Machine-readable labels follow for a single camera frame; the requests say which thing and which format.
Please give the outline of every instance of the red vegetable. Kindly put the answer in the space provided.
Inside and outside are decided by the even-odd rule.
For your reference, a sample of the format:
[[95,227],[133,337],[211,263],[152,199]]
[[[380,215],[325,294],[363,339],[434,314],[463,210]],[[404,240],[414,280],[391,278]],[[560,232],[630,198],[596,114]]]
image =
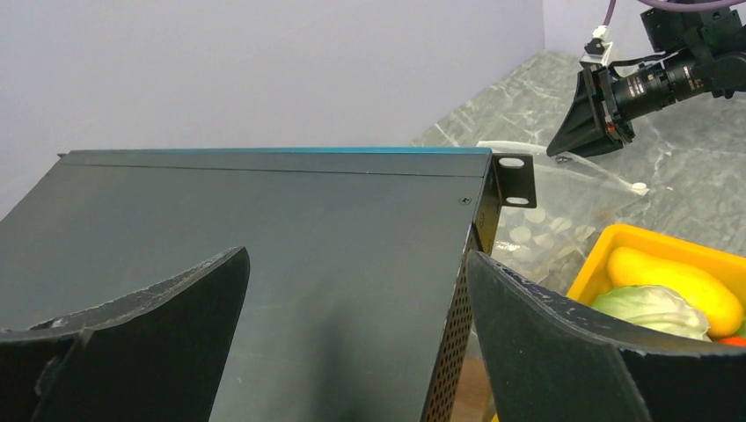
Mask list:
[[729,346],[740,346],[746,347],[746,338],[743,337],[728,337],[718,340],[718,343]]

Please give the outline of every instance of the marble table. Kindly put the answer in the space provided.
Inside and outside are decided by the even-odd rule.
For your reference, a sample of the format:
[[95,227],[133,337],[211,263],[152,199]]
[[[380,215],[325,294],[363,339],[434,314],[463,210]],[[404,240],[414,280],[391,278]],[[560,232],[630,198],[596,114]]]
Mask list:
[[[578,70],[576,57],[544,51],[413,144],[461,147],[500,140],[545,146],[567,113]],[[746,95],[730,100],[700,95],[633,125],[637,137],[631,145],[591,158],[621,178],[650,188],[645,198],[621,210],[618,220],[746,253]],[[565,293],[581,265],[582,256],[570,256],[543,284]]]

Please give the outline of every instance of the cabbage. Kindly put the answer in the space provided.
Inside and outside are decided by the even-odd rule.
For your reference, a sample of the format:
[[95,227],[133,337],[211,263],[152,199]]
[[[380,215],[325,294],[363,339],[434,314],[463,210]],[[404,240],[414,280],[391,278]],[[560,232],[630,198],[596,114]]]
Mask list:
[[741,328],[738,329],[738,331],[735,332],[733,337],[743,337],[746,338],[746,322],[741,324]]
[[591,308],[604,314],[674,336],[711,341],[710,324],[701,310],[679,293],[663,286],[614,288],[598,296]]

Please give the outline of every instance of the plastic bag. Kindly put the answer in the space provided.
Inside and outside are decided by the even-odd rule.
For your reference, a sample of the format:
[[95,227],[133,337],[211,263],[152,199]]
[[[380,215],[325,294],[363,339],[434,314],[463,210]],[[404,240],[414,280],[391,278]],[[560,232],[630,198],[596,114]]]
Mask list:
[[520,142],[482,141],[477,147],[533,156],[538,206],[502,208],[492,257],[534,282],[648,191],[575,154],[548,157],[546,147]]

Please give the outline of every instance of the yellow plastic tray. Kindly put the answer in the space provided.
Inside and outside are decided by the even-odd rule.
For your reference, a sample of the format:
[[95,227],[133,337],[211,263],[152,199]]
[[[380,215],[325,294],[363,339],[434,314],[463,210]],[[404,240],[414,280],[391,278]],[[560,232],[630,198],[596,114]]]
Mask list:
[[567,297],[590,305],[596,296],[608,293],[611,281],[606,274],[606,261],[619,246],[628,246],[705,270],[725,284],[741,303],[746,304],[746,258],[627,224],[614,224],[603,231],[567,292]]

